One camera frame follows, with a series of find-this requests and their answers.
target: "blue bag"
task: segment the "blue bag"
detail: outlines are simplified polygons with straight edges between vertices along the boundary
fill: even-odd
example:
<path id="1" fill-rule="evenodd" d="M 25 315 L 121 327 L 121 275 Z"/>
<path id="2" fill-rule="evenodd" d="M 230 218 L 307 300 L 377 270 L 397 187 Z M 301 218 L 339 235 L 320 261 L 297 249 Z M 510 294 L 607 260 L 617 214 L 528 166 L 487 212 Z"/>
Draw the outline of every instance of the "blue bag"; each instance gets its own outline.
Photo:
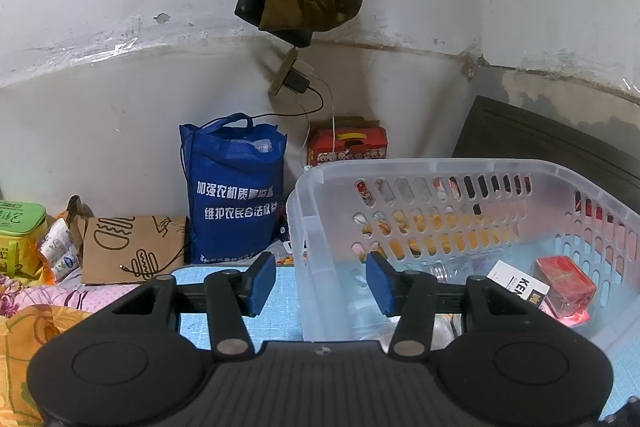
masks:
<path id="1" fill-rule="evenodd" d="M 246 120 L 246 127 L 226 127 L 239 120 Z M 250 116 L 237 112 L 203 127 L 181 125 L 180 139 L 190 263 L 237 261 L 267 248 L 282 199 L 287 136 L 274 125 L 254 126 Z M 250 143 L 267 139 L 269 152 Z"/>

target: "blue gripper pad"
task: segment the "blue gripper pad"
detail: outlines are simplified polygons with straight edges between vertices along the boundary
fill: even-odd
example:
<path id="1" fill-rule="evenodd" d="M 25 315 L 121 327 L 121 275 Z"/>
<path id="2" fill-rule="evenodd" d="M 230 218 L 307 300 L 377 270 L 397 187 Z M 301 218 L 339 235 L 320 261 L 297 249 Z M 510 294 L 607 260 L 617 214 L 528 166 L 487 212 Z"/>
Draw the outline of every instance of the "blue gripper pad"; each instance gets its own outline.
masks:
<path id="1" fill-rule="evenodd" d="M 251 296 L 249 297 L 249 314 L 251 316 L 260 315 L 265 302 L 269 298 L 269 293 L 276 282 L 276 260 L 270 255 L 266 263 L 254 276 Z"/>
<path id="2" fill-rule="evenodd" d="M 365 276 L 380 311 L 387 317 L 393 317 L 396 307 L 391 289 L 391 279 L 373 255 L 367 255 Z"/>

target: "green lid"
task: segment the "green lid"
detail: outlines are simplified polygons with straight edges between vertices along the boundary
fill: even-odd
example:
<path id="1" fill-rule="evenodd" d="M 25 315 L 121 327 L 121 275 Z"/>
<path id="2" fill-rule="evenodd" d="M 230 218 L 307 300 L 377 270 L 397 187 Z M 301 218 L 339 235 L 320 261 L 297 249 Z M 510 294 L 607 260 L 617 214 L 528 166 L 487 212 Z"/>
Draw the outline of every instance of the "green lid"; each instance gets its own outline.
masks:
<path id="1" fill-rule="evenodd" d="M 0 233 L 25 235 L 38 227 L 47 216 L 44 206 L 0 200 Z"/>

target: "white translucent basket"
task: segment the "white translucent basket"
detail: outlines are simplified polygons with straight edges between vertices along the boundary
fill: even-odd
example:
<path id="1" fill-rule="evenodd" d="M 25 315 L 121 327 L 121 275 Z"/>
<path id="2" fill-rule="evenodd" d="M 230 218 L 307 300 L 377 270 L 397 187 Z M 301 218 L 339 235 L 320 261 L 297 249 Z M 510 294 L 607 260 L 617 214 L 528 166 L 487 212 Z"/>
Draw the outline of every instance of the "white translucent basket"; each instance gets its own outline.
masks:
<path id="1" fill-rule="evenodd" d="M 567 255 L 598 287 L 578 331 L 608 354 L 640 317 L 640 216 L 552 163 L 333 162 L 300 177 L 287 216 L 307 341 L 362 339 L 385 324 L 363 284 L 371 250 L 396 269 L 422 269 L 499 249 L 528 273 L 538 257 Z"/>

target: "clear plastic bottle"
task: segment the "clear plastic bottle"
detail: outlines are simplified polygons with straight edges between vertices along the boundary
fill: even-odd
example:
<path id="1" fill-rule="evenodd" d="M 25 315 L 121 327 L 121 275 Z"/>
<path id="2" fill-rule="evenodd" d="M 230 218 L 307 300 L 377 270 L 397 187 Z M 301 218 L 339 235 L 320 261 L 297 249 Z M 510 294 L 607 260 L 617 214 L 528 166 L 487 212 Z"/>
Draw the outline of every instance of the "clear plastic bottle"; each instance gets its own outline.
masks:
<path id="1" fill-rule="evenodd" d="M 470 275 L 489 275 L 495 264 L 503 259 L 500 250 L 461 255 L 446 261 L 436 261 L 433 264 L 422 264 L 422 270 L 433 275 L 438 282 L 449 284 L 464 284 Z"/>

